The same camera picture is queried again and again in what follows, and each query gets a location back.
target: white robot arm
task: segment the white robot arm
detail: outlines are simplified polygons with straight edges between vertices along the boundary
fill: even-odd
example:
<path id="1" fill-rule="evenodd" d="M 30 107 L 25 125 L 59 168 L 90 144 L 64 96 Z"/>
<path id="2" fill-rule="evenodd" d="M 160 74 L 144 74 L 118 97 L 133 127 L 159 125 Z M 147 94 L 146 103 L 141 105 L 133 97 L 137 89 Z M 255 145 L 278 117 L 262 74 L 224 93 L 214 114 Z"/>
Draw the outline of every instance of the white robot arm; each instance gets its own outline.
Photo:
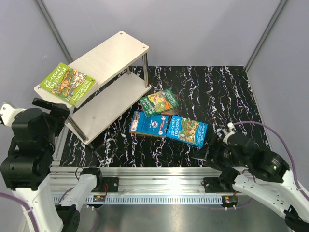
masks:
<path id="1" fill-rule="evenodd" d="M 8 157 L 1 165 L 1 173 L 13 195 L 30 207 L 35 225 L 23 207 L 30 231 L 75 232 L 88 194 L 102 186 L 102 174 L 100 169 L 85 168 L 71 192 L 59 205 L 54 204 L 50 165 L 55 137 L 61 132 L 70 111 L 65 105 L 40 99 L 34 99 L 33 104 L 51 110 L 50 114 L 38 108 L 15 109 L 9 104 L 0 109 L 1 122 L 11 127 L 15 134 Z"/>

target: book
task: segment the book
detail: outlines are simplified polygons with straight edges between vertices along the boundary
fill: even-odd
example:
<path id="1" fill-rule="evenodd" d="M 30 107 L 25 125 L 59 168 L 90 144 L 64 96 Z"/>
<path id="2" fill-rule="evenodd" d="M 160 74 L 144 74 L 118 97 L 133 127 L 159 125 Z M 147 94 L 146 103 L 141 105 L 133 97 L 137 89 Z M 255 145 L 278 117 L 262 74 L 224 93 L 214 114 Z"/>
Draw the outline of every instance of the book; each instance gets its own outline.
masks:
<path id="1" fill-rule="evenodd" d="M 130 133 L 164 138 L 166 136 L 168 119 L 169 117 L 164 115 L 146 117 L 144 112 L 135 111 L 130 126 Z"/>
<path id="2" fill-rule="evenodd" d="M 201 147 L 206 130 L 206 123 L 173 115 L 166 137 Z"/>
<path id="3" fill-rule="evenodd" d="M 142 97 L 140 103 L 147 117 L 175 109 L 179 106 L 170 88 Z"/>
<path id="4" fill-rule="evenodd" d="M 174 94 L 174 96 L 176 98 L 177 103 L 179 104 L 179 94 Z M 172 109 L 172 110 L 168 110 L 168 111 L 162 112 L 161 114 L 162 115 L 173 116 L 173 115 L 178 115 L 178 113 L 179 113 L 179 107 L 177 107 L 175 109 Z"/>
<path id="5" fill-rule="evenodd" d="M 41 88 L 75 107 L 79 107 L 89 97 L 93 92 L 90 89 L 96 85 L 95 79 L 64 63 L 58 64 L 53 72 L 40 83 Z"/>

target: sticker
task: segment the sticker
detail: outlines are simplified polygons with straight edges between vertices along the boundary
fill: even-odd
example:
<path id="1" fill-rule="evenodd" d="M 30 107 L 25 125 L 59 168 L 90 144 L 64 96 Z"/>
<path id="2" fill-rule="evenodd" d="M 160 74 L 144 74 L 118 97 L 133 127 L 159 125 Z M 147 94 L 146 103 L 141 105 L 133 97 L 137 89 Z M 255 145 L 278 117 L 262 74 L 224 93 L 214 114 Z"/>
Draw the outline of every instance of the sticker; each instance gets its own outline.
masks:
<path id="1" fill-rule="evenodd" d="M 152 127 L 156 128 L 159 125 L 159 123 L 154 121 L 151 125 L 152 125 Z"/>

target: black marble surface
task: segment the black marble surface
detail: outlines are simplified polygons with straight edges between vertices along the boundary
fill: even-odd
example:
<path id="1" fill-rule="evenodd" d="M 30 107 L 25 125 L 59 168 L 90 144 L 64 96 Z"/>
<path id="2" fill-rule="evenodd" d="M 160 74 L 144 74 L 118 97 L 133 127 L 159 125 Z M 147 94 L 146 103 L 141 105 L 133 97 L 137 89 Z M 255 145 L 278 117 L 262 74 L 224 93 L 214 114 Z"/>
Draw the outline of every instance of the black marble surface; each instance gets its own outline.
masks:
<path id="1" fill-rule="evenodd" d="M 131 70 L 143 78 L 142 67 L 131 67 Z M 149 67 L 149 77 L 152 89 L 147 94 L 172 88 L 173 93 L 180 95 L 179 116 L 206 122 L 219 135 L 222 134 L 221 128 L 228 122 L 261 121 L 247 74 L 241 66 Z M 95 144 L 99 144 L 97 152 L 82 144 L 69 131 L 60 165 L 73 167 L 202 166 L 200 161 L 189 157 L 197 151 L 198 148 L 195 146 L 169 138 L 129 133 L 133 113 L 141 109 L 141 105 L 138 102 L 135 103 L 99 135 L 95 140 Z M 268 146 L 263 128 L 241 125 L 238 131 L 252 137 L 259 146 Z"/>

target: gray wall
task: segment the gray wall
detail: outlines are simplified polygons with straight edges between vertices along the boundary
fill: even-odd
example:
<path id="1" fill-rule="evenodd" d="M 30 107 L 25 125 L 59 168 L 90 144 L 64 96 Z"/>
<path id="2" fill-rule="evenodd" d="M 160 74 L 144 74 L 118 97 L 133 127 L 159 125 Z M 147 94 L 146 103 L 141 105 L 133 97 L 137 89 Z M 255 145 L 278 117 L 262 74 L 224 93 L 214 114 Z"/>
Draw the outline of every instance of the gray wall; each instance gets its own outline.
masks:
<path id="1" fill-rule="evenodd" d="M 299 181 L 309 189 L 309 1 L 287 3 L 249 70 L 264 122 L 286 141 Z M 288 159 L 270 132 L 273 149 Z"/>
<path id="2" fill-rule="evenodd" d="M 279 0 L 44 2 L 74 59 L 124 30 L 150 46 L 149 65 L 245 65 Z"/>
<path id="3" fill-rule="evenodd" d="M 33 0 L 0 1 L 0 105 L 28 108 L 33 90 L 59 62 L 66 62 Z M 0 126 L 0 163 L 7 157 L 13 133 Z M 0 175 L 0 191 L 6 189 Z M 0 231 L 18 231 L 22 209 L 0 198 Z"/>

